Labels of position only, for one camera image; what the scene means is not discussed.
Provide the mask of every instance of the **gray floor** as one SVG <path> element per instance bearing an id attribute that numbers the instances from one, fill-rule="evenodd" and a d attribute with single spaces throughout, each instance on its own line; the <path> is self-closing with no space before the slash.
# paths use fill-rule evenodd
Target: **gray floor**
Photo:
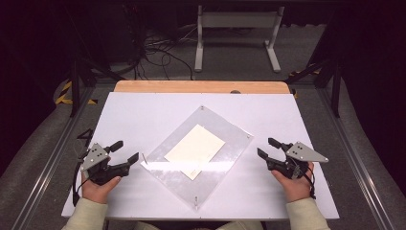
<path id="1" fill-rule="evenodd" d="M 196 80 L 221 81 L 280 81 L 287 75 L 305 67 L 324 27 L 281 28 L 275 46 L 282 72 L 272 71 L 263 40 L 270 32 L 253 30 L 248 34 L 236 34 L 228 30 L 205 33 L 205 53 L 203 71 L 193 73 Z M 189 40 L 170 50 L 194 66 L 195 41 Z M 151 61 L 160 63 L 162 54 L 148 56 Z M 139 68 L 141 77 L 150 80 L 166 79 L 163 68 L 143 61 L 144 71 Z M 186 65 L 171 59 L 166 68 L 171 80 L 187 80 L 190 71 Z M 125 75 L 134 79 L 134 72 Z M 342 84 L 340 98 L 340 119 L 330 116 L 322 95 L 326 90 L 315 89 L 311 85 L 312 77 L 291 85 L 298 91 L 297 104 L 302 113 L 314 148 L 325 154 L 330 162 L 323 165 L 330 190 L 336 203 L 340 219 L 329 220 L 332 229 L 385 229 L 376 221 L 365 191 L 354 173 L 349 161 L 345 142 L 337 130 L 337 121 L 344 127 L 347 140 L 353 150 L 362 159 L 373 185 L 378 191 L 380 201 L 392 223 L 387 229 L 403 229 L 406 225 L 406 199 L 397 188 L 371 143 L 359 125 L 356 114 L 350 103 L 347 90 Z M 56 89 L 56 96 L 61 87 Z M 99 100 L 98 104 L 88 104 L 81 110 L 76 119 L 70 119 L 71 105 L 59 104 L 56 110 L 38 127 L 10 166 L 0 178 L 0 229 L 60 229 L 66 222 L 62 211 L 72 183 L 73 170 L 76 165 L 76 152 L 82 152 L 83 142 L 76 137 L 88 128 L 95 128 L 102 112 L 108 92 L 114 84 L 108 79 L 100 79 L 92 91 L 82 89 L 82 94 L 90 94 L 90 99 Z M 66 130 L 74 124 L 72 130 Z M 66 140 L 60 137 L 71 131 Z M 60 150 L 60 158 L 53 158 Z M 55 168 L 44 173 L 51 163 Z M 34 194 L 33 206 L 26 205 L 28 198 L 33 198 L 32 190 L 43 193 Z M 109 229 L 131 229 L 131 221 L 111 221 Z M 288 229 L 288 221 L 267 222 L 268 229 Z"/>

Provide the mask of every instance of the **wooden edge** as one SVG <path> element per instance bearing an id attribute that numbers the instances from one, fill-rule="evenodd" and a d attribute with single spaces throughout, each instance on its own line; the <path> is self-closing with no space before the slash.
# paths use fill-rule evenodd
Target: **wooden edge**
<path id="1" fill-rule="evenodd" d="M 120 80 L 114 92 L 289 94 L 283 81 Z"/>

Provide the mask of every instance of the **sleeve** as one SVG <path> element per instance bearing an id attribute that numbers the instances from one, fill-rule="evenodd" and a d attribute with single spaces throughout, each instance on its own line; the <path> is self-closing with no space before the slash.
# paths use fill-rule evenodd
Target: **sleeve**
<path id="1" fill-rule="evenodd" d="M 286 204 L 292 230 L 329 229 L 316 201 L 305 198 Z"/>
<path id="2" fill-rule="evenodd" d="M 106 212 L 107 204 L 81 198 L 62 230 L 101 230 Z"/>

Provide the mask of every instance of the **person's left hand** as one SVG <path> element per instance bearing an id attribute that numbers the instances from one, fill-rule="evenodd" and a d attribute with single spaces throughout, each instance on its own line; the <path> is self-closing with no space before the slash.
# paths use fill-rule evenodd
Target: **person's left hand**
<path id="1" fill-rule="evenodd" d="M 91 180 L 87 180 L 81 186 L 81 195 L 83 196 L 83 198 L 89 199 L 93 202 L 106 204 L 108 194 L 119 184 L 121 179 L 122 179 L 121 177 L 116 176 L 103 185 L 98 185 L 93 183 Z M 86 178 L 84 177 L 84 174 L 82 172 L 81 173 L 82 183 L 85 180 Z"/>

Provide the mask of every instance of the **dark background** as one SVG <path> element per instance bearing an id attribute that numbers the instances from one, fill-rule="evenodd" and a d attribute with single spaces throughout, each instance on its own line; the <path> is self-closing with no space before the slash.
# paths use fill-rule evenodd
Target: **dark background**
<path id="1" fill-rule="evenodd" d="M 66 14 L 64 9 L 55 10 L 49 4 L 48 1 L 7 0 L 0 8 L 0 144 L 3 147 L 0 173 L 55 109 L 55 89 L 68 78 L 73 59 L 70 50 L 74 45 L 106 67 L 109 62 L 137 58 L 134 57 L 137 49 L 126 33 L 121 6 L 71 8 L 71 14 Z M 348 51 L 341 56 L 341 63 L 351 101 L 383 164 L 406 194 L 404 9 L 383 3 L 367 9 L 365 17 L 360 16 L 362 8 L 341 12 L 340 18 L 347 19 L 338 20 L 336 27 L 323 36 L 315 60 L 328 57 L 343 42 L 347 44 Z M 147 26 L 170 38 L 180 35 L 177 28 L 195 23 L 195 7 L 155 7 L 144 12 L 148 15 Z M 65 22 L 55 19 L 55 13 Z M 327 24 L 332 15 L 332 8 L 286 8 L 282 24 Z M 60 28 L 71 19 L 79 25 L 74 35 L 77 43 L 66 39 L 67 31 Z M 356 28 L 350 40 L 341 40 L 339 35 L 351 25 Z M 100 36 L 99 30 L 112 32 Z"/>

